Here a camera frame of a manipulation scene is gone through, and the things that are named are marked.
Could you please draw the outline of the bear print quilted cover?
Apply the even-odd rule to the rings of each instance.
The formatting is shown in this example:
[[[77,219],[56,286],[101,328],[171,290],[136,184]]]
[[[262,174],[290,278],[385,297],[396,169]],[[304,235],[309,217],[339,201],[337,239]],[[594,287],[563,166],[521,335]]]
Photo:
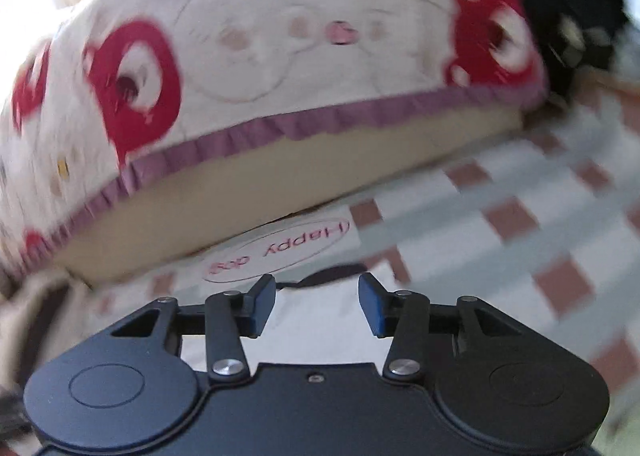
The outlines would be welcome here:
[[[1,266],[209,160],[546,95],[521,0],[1,0]]]

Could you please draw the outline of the beige mattress edge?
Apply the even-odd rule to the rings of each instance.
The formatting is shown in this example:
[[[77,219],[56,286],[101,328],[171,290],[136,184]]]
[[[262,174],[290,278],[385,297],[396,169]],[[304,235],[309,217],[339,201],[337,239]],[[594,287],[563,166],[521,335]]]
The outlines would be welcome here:
[[[303,141],[281,138],[139,190],[76,235],[52,263],[90,284],[121,280],[521,126],[519,110],[497,105]]]

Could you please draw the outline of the white t-shirt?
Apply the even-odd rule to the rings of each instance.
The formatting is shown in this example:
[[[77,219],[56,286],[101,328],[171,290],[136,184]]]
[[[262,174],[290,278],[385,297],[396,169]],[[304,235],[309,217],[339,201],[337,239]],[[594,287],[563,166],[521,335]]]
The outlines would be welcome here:
[[[388,262],[376,264],[374,276],[385,289],[400,289]],[[206,276],[187,283],[179,280],[179,303],[200,304],[224,290],[247,291],[262,273],[255,269],[239,276]],[[259,338],[242,338],[242,346],[255,372],[258,363],[347,364],[372,362],[382,369],[391,338],[372,334],[358,300],[358,277],[307,289],[277,290],[276,303]],[[196,370],[206,369],[204,335],[183,337],[181,358]]]

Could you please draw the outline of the dark brown cloth patch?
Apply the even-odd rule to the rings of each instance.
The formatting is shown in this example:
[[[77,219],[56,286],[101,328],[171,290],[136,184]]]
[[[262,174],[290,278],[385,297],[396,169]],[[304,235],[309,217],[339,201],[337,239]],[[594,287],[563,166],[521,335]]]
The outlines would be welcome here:
[[[302,289],[322,286],[345,278],[359,276],[367,272],[367,267],[363,263],[345,263],[340,265],[322,268],[322,270],[314,272],[298,282],[279,282],[277,290],[282,289]]]

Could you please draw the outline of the striped checked bed sheet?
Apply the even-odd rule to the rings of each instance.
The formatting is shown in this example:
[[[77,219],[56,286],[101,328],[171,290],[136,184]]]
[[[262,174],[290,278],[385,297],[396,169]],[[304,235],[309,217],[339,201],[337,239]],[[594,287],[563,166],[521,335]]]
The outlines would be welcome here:
[[[99,290],[98,330],[145,302],[362,262],[437,303],[474,294],[639,397],[639,93],[594,88],[553,127]]]

